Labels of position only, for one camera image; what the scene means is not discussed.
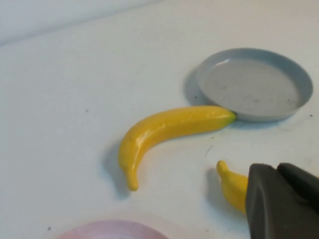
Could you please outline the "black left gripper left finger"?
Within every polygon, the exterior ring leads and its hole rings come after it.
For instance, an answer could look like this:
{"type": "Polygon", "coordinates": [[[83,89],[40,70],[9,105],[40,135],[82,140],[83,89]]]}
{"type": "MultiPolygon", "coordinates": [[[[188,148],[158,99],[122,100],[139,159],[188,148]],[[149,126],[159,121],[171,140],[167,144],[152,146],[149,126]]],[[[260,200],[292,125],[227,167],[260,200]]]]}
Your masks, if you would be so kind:
{"type": "Polygon", "coordinates": [[[299,194],[278,167],[250,166],[245,206],[252,239],[319,237],[319,194],[299,194]]]}

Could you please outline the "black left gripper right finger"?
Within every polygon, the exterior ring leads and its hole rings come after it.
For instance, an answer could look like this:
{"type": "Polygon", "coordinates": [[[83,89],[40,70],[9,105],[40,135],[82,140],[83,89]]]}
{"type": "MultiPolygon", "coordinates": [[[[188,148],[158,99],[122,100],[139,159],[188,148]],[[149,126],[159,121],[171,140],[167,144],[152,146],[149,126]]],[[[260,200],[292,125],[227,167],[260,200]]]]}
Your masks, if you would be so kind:
{"type": "Polygon", "coordinates": [[[319,179],[307,171],[290,163],[281,163],[278,172],[299,194],[319,193],[319,179]]]}

